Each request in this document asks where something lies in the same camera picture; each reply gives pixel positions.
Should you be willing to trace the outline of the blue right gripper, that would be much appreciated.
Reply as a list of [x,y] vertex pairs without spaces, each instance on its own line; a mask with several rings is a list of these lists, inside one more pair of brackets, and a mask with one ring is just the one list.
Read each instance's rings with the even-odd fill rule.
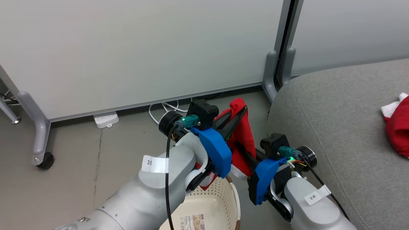
[[274,188],[275,194],[283,191],[286,182],[291,179],[291,167],[284,157],[279,160],[267,158],[266,154],[255,148],[254,158],[240,142],[235,143],[245,163],[253,171],[247,180],[249,186],[249,198],[254,205],[261,205],[268,198],[272,198],[270,186]]

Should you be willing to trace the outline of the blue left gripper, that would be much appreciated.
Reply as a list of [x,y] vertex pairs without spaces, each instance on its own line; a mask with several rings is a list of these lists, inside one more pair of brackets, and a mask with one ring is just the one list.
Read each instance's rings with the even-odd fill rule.
[[[205,130],[199,130],[196,127],[190,128],[190,132],[199,137],[208,157],[211,159],[214,165],[214,173],[222,179],[228,176],[232,163],[232,154],[227,142],[246,112],[247,106],[244,106],[230,121],[231,110],[228,110],[227,112],[220,114],[218,118],[215,118],[213,128]],[[222,135],[216,131],[222,129],[224,129],[224,139]]]

